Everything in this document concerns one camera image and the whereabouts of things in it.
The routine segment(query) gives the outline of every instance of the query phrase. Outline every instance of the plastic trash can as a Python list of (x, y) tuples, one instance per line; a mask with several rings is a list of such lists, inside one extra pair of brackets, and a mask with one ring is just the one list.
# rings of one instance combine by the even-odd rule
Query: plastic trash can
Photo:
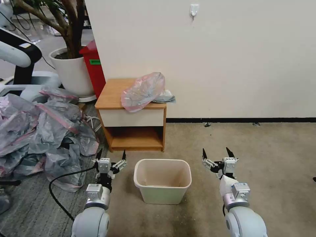
[(183, 160), (143, 159), (134, 170), (145, 203), (179, 204), (191, 182), (190, 166)]

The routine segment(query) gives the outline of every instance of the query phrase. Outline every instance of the green label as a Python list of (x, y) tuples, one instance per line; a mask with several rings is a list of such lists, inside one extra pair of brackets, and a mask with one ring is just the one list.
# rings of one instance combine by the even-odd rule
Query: green label
[(91, 65), (101, 65), (100, 59), (90, 59)]

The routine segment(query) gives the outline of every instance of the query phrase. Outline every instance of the cable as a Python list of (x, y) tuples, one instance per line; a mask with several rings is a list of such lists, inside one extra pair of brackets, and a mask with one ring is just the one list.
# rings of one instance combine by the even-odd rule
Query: cable
[[(13, 4), (12, 4), (12, 0), (10, 0), (10, 3), (11, 3), (11, 6), (12, 6), (12, 10), (14, 9), (14, 6), (13, 6)], [(19, 24), (20, 24), (20, 26), (23, 28), (23, 29), (25, 29), (25, 30), (29, 30), (29, 29), (31, 29), (31, 25), (29, 24), (29, 22), (24, 18), (24, 17), (22, 17), (21, 15), (19, 15), (19, 14), (14, 14), (15, 15), (15, 17), (16, 17), (16, 19), (17, 19), (17, 21), (19, 22)], [(24, 28), (24, 26), (21, 24), (21, 22), (20, 22), (20, 20), (18, 19), (18, 17), (17, 16), (19, 16), (19, 17), (21, 17), (21, 18), (23, 18), (28, 24), (29, 24), (29, 28), (28, 29), (26, 29), (26, 28)]]
[(12, 21), (10, 21), (2, 12), (0, 12), (0, 13), (4, 16), (4, 18), (7, 19), (8, 22), (11, 23), (11, 25), (13, 25), (13, 26), (15, 27), (15, 29), (14, 29), (13, 31), (15, 31), (16, 29), (19, 30), (19, 31), (28, 39), (28, 41), (31, 41), (31, 40), (26, 36), (26, 34), (23, 33), (23, 31), (21, 31), (19, 28), (16, 27), (15, 24), (12, 23)]
[(0, 236), (1, 236), (1, 237), (6, 237), (6, 236), (5, 236), (4, 234), (2, 234), (1, 232), (0, 232)]
[(225, 214), (225, 204), (223, 204), (223, 214), (224, 214), (224, 216), (226, 216), (226, 214)]
[[(21, 31), (18, 27), (16, 27), (15, 24), (12, 23), (12, 21), (10, 21), (2, 12), (0, 12), (0, 13), (7, 19), (8, 22), (10, 22), (10, 23), (14, 26), (15, 29), (14, 29), (14, 30), (10, 30), (10, 31), (15, 31), (15, 30), (17, 29), (17, 30), (19, 30), (19, 31), (28, 39), (28, 41), (31, 41), (31, 40), (27, 37), (27, 35), (23, 33), (23, 31)], [(50, 67), (52, 67), (52, 68), (55, 70), (55, 68), (54, 68), (51, 64), (49, 64), (49, 63), (46, 61), (46, 59), (44, 58), (43, 55), (42, 55), (42, 58), (44, 59), (44, 61), (45, 61)]]
[(51, 64), (49, 64), (49, 63), (46, 61), (46, 59), (43, 57), (43, 55), (42, 55), (42, 58), (44, 59), (44, 61), (45, 61), (48, 65), (50, 65), (51, 68), (53, 68), (54, 70), (56, 70)]
[(52, 181), (50, 181), (49, 185), (48, 185), (48, 189), (49, 189), (49, 193), (52, 196), (52, 198), (54, 199), (54, 201), (58, 204), (58, 206), (67, 214), (67, 216), (74, 221), (75, 219), (72, 217), (72, 215), (66, 210), (66, 208), (64, 208), (64, 206), (57, 200), (57, 198), (55, 197), (55, 195), (53, 194), (52, 191), (52, 184), (55, 180), (65, 177), (65, 176), (69, 176), (69, 175), (73, 175), (73, 174), (78, 174), (78, 173), (83, 173), (83, 172), (87, 172), (89, 170), (95, 169), (97, 166), (97, 163), (95, 163), (91, 168), (85, 169), (85, 170), (81, 170), (81, 171), (77, 171), (77, 172), (72, 172), (72, 173), (68, 173), (68, 174), (63, 174), (61, 176), (58, 176), (57, 178), (54, 178)]
[(29, 14), (30, 22), (31, 22), (31, 24), (32, 24), (32, 26), (33, 26), (33, 28), (34, 28), (34, 30), (36, 31), (35, 26), (34, 26), (34, 24), (33, 24), (33, 21), (32, 21), (32, 19), (31, 19), (31, 15), (30, 15), (29, 12), (28, 12), (28, 14)]

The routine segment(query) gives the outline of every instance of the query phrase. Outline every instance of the wooden nightstand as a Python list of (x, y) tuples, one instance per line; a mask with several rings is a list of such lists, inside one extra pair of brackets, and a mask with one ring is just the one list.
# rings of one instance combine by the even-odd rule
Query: wooden nightstand
[(115, 150), (165, 150), (167, 105), (149, 103), (130, 113), (121, 105), (121, 93), (135, 78), (109, 79), (95, 104), (110, 152)]

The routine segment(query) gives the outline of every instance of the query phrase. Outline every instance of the white drawer front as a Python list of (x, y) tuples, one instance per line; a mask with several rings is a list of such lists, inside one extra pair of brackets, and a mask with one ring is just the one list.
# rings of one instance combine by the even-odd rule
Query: white drawer front
[(163, 126), (163, 109), (142, 109), (130, 113), (125, 109), (99, 110), (105, 127)]

